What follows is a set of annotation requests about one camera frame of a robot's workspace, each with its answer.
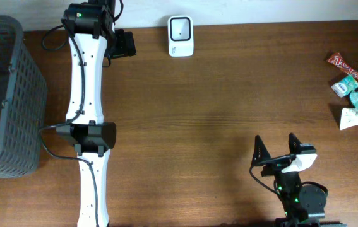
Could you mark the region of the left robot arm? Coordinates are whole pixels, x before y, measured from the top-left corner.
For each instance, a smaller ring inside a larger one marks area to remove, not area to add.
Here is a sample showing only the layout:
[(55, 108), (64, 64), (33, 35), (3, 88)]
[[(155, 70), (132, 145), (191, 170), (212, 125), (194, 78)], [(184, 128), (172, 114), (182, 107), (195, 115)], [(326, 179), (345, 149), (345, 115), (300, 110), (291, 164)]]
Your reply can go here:
[(80, 171), (78, 226), (108, 226), (107, 165), (116, 143), (116, 125), (102, 111), (104, 61), (133, 56), (133, 34), (115, 28), (116, 1), (70, 4), (61, 20), (72, 57), (71, 94), (66, 121), (57, 133), (72, 145)]

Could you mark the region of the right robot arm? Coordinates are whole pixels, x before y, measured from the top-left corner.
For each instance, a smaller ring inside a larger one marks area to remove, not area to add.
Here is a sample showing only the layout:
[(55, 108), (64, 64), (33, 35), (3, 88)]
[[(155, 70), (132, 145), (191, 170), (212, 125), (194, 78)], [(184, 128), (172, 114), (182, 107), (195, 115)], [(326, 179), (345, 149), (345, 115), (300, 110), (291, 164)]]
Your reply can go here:
[(275, 226), (320, 226), (325, 217), (328, 189), (316, 182), (302, 182), (299, 173), (310, 168), (317, 150), (289, 134), (289, 154), (272, 158), (259, 135), (254, 139), (254, 153), (249, 174), (282, 203), (285, 217)]

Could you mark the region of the small teal tissue packet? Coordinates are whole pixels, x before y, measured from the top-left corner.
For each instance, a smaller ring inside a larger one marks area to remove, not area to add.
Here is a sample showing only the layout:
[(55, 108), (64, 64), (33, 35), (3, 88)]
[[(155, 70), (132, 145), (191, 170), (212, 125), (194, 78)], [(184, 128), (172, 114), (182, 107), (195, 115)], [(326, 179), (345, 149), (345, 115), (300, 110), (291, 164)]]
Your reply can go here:
[(343, 98), (349, 95), (352, 91), (358, 88), (358, 82), (351, 75), (348, 74), (341, 81), (333, 84), (331, 89), (340, 97)]

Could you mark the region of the orange-brown chocolate bar wrapper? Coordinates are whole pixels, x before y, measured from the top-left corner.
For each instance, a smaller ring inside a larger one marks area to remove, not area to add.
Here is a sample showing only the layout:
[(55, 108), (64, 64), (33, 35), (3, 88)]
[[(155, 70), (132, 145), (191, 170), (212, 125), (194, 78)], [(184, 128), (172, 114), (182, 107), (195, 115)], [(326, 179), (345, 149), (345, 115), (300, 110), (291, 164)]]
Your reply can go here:
[(342, 72), (351, 75), (358, 82), (358, 70), (348, 65), (345, 59), (341, 56), (341, 53), (336, 52), (332, 54), (326, 61), (339, 68)]

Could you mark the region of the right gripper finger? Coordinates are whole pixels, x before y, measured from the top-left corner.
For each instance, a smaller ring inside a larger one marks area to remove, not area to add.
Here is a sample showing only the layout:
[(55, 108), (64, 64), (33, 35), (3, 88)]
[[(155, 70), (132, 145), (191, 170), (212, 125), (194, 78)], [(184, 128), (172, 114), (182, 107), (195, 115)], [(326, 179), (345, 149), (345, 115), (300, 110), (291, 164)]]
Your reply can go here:
[(294, 133), (289, 134), (289, 150), (290, 154), (300, 154), (301, 153), (301, 142), (298, 140), (298, 138), (295, 136)]
[(251, 161), (252, 166), (261, 166), (264, 161), (267, 161), (271, 158), (269, 152), (266, 149), (261, 137), (259, 135), (255, 136), (254, 139), (254, 152)]

